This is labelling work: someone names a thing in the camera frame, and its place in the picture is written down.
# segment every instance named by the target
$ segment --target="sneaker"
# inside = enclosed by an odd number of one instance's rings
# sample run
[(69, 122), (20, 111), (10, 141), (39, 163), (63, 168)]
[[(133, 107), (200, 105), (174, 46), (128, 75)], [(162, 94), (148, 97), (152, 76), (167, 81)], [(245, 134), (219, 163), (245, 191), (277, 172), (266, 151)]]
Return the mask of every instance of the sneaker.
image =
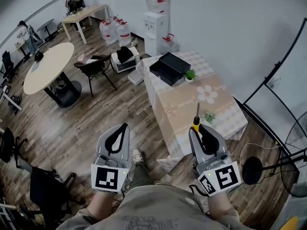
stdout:
[(134, 163), (144, 162), (142, 154), (138, 149), (133, 150), (132, 155)]

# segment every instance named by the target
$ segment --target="white shirt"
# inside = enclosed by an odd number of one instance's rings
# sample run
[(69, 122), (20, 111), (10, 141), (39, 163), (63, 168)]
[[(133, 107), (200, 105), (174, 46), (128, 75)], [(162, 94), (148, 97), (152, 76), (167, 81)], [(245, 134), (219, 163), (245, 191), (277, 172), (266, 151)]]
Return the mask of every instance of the white shirt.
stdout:
[(20, 28), (21, 37), (24, 39), (24, 41), (27, 41), (30, 38), (28, 28), (26, 28), (24, 25), (21, 26)]

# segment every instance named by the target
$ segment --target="screwdriver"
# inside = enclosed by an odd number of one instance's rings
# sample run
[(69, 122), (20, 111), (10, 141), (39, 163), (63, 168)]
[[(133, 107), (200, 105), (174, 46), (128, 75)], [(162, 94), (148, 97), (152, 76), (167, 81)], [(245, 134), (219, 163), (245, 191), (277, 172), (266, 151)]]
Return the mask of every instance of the screwdriver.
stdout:
[(199, 132), (199, 129), (200, 129), (200, 117), (199, 117), (199, 114), (200, 114), (200, 103), (198, 102), (197, 103), (197, 112), (196, 112), (196, 116), (193, 120), (193, 128), (195, 129), (195, 131)]

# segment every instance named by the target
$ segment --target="black tabletop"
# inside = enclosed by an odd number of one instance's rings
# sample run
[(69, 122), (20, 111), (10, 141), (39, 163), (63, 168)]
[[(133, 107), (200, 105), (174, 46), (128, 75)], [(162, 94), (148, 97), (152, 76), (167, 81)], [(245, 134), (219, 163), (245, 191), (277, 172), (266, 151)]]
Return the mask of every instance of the black tabletop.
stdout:
[(53, 21), (54, 21), (54, 19), (51, 19), (50, 21), (47, 21), (45, 24), (40, 26), (37, 31), (40, 31), (40, 30), (44, 29), (46, 26), (48, 26)]

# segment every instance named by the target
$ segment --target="white plant pot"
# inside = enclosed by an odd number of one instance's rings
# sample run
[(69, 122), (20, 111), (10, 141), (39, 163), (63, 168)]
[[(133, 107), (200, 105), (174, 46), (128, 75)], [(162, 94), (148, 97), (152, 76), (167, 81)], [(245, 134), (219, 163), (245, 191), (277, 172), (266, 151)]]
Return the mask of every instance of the white plant pot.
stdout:
[(186, 78), (186, 82), (192, 83), (192, 82), (193, 82), (193, 79), (190, 80), (190, 79), (187, 79), (187, 78)]

